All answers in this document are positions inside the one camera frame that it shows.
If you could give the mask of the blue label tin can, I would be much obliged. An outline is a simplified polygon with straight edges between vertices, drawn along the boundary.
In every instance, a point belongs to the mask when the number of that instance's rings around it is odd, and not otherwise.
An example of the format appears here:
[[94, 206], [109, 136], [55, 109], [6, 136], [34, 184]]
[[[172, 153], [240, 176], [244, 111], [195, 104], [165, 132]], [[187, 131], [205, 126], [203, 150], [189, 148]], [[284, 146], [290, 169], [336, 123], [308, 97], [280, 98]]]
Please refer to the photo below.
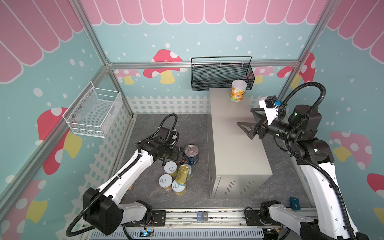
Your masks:
[[185, 148], [185, 162], [194, 165], [199, 161], [199, 149], [196, 145], [190, 144]]

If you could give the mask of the orange green plastic-lid can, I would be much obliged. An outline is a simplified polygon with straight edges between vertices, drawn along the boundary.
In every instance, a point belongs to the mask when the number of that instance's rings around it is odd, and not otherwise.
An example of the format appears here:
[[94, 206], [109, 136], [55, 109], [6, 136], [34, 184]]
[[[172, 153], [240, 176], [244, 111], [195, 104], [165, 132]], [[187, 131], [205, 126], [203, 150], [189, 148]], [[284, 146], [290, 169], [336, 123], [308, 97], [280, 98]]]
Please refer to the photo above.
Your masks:
[[232, 82], [230, 99], [234, 102], [240, 102], [245, 96], [247, 83], [243, 80], [234, 80]]

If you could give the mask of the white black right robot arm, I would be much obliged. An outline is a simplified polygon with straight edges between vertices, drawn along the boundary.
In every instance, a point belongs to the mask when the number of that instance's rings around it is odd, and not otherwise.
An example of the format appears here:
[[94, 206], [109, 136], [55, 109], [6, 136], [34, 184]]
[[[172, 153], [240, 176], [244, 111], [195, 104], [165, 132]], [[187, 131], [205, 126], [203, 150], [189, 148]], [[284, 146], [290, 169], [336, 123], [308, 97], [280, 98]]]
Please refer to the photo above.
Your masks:
[[259, 210], [264, 225], [280, 223], [303, 240], [367, 240], [354, 225], [337, 183], [331, 148], [316, 137], [322, 119], [318, 108], [297, 105], [287, 123], [275, 119], [268, 123], [267, 112], [252, 109], [256, 123], [238, 122], [250, 139], [266, 135], [284, 141], [287, 151], [296, 159], [310, 185], [317, 218], [310, 219], [278, 201], [267, 201]]

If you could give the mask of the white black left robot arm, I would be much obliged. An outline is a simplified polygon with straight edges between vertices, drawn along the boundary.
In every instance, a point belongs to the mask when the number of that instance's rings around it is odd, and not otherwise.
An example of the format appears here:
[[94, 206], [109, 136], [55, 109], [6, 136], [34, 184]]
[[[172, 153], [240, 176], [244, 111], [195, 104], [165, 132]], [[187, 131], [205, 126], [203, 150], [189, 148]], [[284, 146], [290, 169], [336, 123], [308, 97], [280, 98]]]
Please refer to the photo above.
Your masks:
[[183, 147], [159, 145], [149, 140], [136, 147], [131, 159], [114, 176], [97, 189], [89, 188], [84, 193], [82, 218], [106, 236], [123, 224], [146, 225], [152, 220], [152, 206], [139, 200], [122, 204], [124, 195], [156, 160], [181, 162], [185, 156]]

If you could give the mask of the grey metal cabinet counter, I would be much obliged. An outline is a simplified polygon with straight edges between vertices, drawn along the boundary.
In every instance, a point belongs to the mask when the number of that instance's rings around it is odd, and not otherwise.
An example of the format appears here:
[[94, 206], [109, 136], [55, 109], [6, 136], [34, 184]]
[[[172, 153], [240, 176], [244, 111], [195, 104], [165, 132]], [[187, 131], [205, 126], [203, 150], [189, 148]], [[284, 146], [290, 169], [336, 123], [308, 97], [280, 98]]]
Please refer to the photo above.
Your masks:
[[210, 89], [208, 152], [210, 197], [248, 199], [272, 176], [260, 139], [250, 139], [239, 122], [255, 123], [248, 100], [234, 102], [230, 89]]

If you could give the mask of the white lid can rear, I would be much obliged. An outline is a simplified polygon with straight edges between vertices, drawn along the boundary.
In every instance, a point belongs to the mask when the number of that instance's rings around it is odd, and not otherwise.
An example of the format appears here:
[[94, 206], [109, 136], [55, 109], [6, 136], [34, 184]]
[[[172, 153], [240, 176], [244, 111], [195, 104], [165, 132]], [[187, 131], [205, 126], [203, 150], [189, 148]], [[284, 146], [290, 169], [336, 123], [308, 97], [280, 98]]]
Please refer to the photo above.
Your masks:
[[178, 165], [173, 161], [169, 161], [165, 164], [164, 171], [175, 179], [178, 174]]

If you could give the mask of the green can white lid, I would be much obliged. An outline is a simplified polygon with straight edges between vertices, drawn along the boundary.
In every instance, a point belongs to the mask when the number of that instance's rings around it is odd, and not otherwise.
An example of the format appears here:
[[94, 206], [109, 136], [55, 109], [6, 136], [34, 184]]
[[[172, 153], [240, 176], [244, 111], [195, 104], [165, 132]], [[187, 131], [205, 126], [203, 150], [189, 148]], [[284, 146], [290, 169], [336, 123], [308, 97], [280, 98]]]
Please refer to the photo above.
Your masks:
[[189, 180], [192, 178], [192, 167], [188, 164], [184, 164], [184, 166], [188, 167], [188, 169], [189, 169], [188, 176], [187, 176], [187, 180]]

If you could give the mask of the gold rectangular spam tin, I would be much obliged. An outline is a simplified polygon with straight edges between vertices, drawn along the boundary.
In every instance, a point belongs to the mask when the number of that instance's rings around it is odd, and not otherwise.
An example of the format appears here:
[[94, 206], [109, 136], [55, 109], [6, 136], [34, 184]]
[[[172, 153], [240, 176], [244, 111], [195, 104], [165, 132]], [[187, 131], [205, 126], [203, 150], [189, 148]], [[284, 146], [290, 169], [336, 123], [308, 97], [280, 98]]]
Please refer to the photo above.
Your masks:
[[188, 167], [181, 165], [179, 167], [178, 174], [177, 174], [175, 181], [181, 185], [186, 185], [188, 171], [189, 171]]

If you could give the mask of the white lid can front left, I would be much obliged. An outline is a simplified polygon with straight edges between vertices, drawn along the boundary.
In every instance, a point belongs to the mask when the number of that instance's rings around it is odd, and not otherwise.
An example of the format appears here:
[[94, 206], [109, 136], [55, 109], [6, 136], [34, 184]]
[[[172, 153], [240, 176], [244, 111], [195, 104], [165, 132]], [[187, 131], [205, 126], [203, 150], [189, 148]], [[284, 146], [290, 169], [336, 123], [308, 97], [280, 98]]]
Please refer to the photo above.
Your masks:
[[173, 177], [169, 174], [163, 174], [159, 178], [159, 186], [165, 191], [172, 189], [172, 183]]

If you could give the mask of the teal object on floor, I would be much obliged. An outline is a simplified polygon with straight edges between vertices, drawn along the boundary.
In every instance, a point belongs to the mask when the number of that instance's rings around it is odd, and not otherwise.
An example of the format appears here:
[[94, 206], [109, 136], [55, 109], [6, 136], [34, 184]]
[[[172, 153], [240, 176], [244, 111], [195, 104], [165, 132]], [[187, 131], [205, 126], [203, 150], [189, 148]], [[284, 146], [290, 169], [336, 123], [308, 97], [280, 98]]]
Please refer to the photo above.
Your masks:
[[295, 197], [290, 197], [290, 208], [293, 211], [300, 211], [301, 210], [300, 200]]

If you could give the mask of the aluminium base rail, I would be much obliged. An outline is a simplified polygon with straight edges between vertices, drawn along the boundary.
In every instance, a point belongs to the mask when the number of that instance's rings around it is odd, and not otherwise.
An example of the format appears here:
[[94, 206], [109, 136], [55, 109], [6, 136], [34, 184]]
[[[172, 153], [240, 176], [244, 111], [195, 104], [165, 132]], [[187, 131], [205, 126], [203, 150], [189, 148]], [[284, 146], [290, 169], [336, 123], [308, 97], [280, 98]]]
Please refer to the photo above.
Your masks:
[[261, 223], [259, 214], [253, 220], [245, 215], [245, 208], [179, 208], [163, 209], [164, 216], [153, 217], [154, 223], [146, 229], [202, 229], [202, 228], [279, 228], [280, 223], [269, 226]]

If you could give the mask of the small blue device on rail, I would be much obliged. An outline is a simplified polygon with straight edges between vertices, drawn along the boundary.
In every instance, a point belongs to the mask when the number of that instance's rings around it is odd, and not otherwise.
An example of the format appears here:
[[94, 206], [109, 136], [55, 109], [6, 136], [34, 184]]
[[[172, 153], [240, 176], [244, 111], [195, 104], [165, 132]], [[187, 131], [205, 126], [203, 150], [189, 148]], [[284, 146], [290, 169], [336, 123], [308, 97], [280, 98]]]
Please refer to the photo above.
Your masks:
[[203, 223], [209, 221], [209, 212], [207, 211], [198, 211], [197, 212], [197, 222]]

